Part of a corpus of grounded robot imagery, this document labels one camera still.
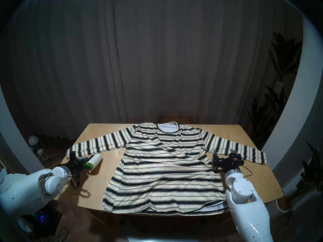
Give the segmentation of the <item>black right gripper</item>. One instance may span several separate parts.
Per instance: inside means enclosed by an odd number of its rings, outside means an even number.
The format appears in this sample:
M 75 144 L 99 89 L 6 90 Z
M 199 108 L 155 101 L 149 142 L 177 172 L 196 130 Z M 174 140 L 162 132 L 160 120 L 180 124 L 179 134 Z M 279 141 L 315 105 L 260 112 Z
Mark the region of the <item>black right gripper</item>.
M 213 151 L 212 166 L 214 172 L 228 172 L 234 170 L 237 172 L 240 170 L 240 166 L 244 165 L 244 160 L 241 155 L 239 155 L 233 149 L 230 149 L 230 155 L 227 158 L 220 158 L 216 152 Z

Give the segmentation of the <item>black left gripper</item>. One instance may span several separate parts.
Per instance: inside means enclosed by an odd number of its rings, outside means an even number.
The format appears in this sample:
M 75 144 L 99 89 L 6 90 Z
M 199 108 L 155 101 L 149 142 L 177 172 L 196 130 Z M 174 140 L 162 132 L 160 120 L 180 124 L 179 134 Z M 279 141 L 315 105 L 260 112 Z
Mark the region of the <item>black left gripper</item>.
M 88 162 L 87 158 L 76 159 L 76 152 L 70 151 L 69 161 L 66 163 L 66 167 L 69 170 L 68 176 L 69 177 L 80 177 L 80 172 L 84 168 L 88 168 L 87 162 Z

